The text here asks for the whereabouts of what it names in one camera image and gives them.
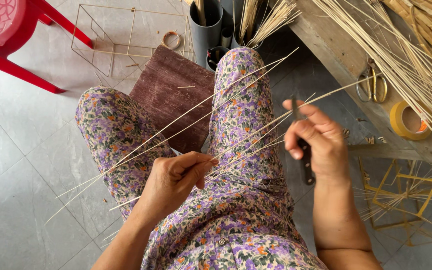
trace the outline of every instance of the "knife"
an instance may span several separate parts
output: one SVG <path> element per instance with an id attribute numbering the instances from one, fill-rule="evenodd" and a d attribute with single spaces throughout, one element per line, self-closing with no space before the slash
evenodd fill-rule
<path id="1" fill-rule="evenodd" d="M 296 103 L 296 98 L 293 95 L 291 96 L 291 103 L 293 106 L 294 121 L 302 120 Z M 313 176 L 313 170 L 311 169 L 311 145 L 302 138 L 297 140 L 297 145 L 303 150 L 303 157 L 301 159 L 301 168 L 304 172 L 303 183 L 310 186 L 316 182 L 316 179 Z"/>

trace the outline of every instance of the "gray tile floor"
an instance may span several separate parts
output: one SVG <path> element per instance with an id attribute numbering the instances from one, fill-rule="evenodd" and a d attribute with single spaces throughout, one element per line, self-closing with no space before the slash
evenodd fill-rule
<path id="1" fill-rule="evenodd" d="M 79 3 L 135 6 L 183 15 L 188 12 L 186 3 L 179 0 L 49 2 L 73 22 Z M 127 16 L 116 13 L 103 12 L 99 16 L 104 20 L 108 33 L 113 31 L 116 35 L 121 25 L 131 23 Z M 159 43 L 159 37 L 154 39 L 156 30 L 165 33 L 174 30 L 168 29 L 168 25 L 184 23 L 177 19 L 156 20 L 142 14 L 138 19 L 143 27 L 134 41 L 147 41 L 152 46 Z M 71 36 L 57 25 L 38 24 L 29 42 L 9 57 L 11 61 L 67 89 L 64 94 L 51 94 L 0 71 L 0 269 L 90 269 L 112 236 L 104 239 L 123 224 L 117 212 L 106 211 L 115 203 L 104 184 L 98 181 L 45 225 L 82 188 L 55 199 L 57 195 L 99 174 L 75 126 L 74 113 L 81 93 L 99 85 L 100 80 L 106 86 L 129 93 L 146 61 L 144 58 L 117 59 L 112 77 L 106 77 L 71 50 Z M 298 44 L 301 48 L 270 72 L 276 115 L 284 112 L 281 101 L 295 91 L 299 91 L 302 98 L 308 98 L 314 92 L 319 95 L 339 87 L 324 66 L 287 28 L 265 41 L 261 56 L 270 63 L 286 56 Z M 124 64 L 127 61 L 137 61 L 140 65 L 126 68 Z M 322 99 L 317 105 L 350 130 L 348 143 L 357 144 L 365 136 L 378 136 L 371 123 L 356 121 L 356 118 L 364 119 L 365 116 L 345 92 Z M 283 123 L 280 132 L 287 125 L 289 122 Z M 293 219 L 308 248 L 314 251 L 312 188 L 302 184 L 300 172 L 292 166 L 295 161 L 284 151 L 281 151 L 281 159 L 291 194 L 297 201 Z M 383 166 L 387 160 L 371 162 Z M 352 158 L 350 163 L 353 181 L 356 186 L 361 185 L 357 162 Z M 385 269 L 432 268 L 432 244 L 407 247 L 369 226 L 368 230 L 376 257 Z"/>

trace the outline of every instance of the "fingernail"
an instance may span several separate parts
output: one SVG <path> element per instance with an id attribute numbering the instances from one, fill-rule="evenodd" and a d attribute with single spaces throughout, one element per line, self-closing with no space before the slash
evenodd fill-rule
<path id="1" fill-rule="evenodd" d="M 295 160 L 299 160 L 301 158 L 301 154 L 299 152 L 295 152 L 295 153 L 291 153 L 291 156 L 295 159 Z"/>

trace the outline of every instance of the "hand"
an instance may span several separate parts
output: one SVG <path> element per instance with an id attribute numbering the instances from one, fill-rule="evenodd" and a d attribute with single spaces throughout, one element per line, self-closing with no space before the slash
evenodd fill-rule
<path id="1" fill-rule="evenodd" d="M 212 159 L 210 155 L 195 151 L 176 157 L 156 158 L 141 198 L 132 212 L 154 227 L 183 204 L 195 185 L 199 189 L 205 187 L 205 173 L 218 164 L 218 160 Z"/>
<path id="2" fill-rule="evenodd" d="M 303 101 L 297 101 L 298 106 L 302 104 Z M 283 107 L 291 110 L 291 100 L 285 100 Z M 287 129 L 285 149 L 294 159 L 300 160 L 303 150 L 299 148 L 297 140 L 305 139 L 311 145 L 311 168 L 316 175 L 316 185 L 347 184 L 350 180 L 348 150 L 341 127 L 314 105 L 304 105 L 299 108 L 299 112 L 308 119 L 293 122 Z"/>

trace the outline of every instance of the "floral shirt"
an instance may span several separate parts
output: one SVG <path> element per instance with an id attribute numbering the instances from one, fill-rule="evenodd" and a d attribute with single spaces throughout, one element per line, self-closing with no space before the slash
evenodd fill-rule
<path id="1" fill-rule="evenodd" d="M 151 232 L 142 269 L 327 269 L 295 228 L 279 146 L 263 148 L 276 142 L 277 129 L 270 125 L 256 132 L 274 118 L 262 67 L 259 54 L 246 47 L 220 60 L 208 149 L 219 164 L 205 188 L 194 188 Z M 134 100 L 102 86 L 82 95 L 76 120 L 102 172 L 157 132 Z M 162 140 L 159 134 L 140 151 Z M 173 155 L 162 144 L 111 170 L 104 182 L 122 204 L 141 195 L 155 158 Z M 135 202 L 120 208 L 124 219 Z"/>

